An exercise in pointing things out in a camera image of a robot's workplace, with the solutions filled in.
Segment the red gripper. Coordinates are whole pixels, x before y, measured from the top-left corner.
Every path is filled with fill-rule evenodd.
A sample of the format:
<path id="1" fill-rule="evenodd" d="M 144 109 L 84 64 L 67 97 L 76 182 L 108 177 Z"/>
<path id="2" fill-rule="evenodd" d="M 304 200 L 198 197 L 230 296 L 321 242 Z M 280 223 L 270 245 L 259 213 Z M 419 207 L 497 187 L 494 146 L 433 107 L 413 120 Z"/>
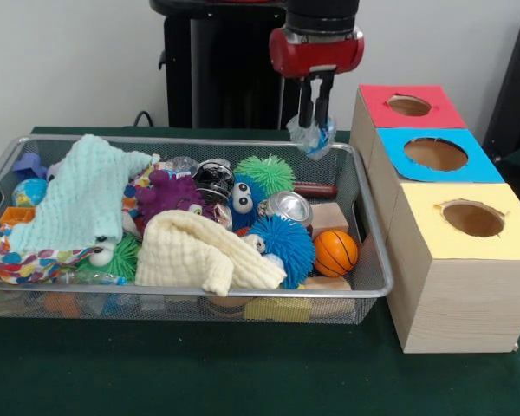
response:
<path id="1" fill-rule="evenodd" d="M 270 34 L 270 61 L 284 78 L 302 78 L 298 123 L 309 128 L 313 120 L 312 81 L 318 73 L 321 81 L 315 101 L 315 121 L 328 124 L 328 107 L 335 73 L 347 73 L 361 62 L 365 48 L 364 36 L 358 27 L 344 36 L 299 35 L 288 28 L 274 29 Z"/>

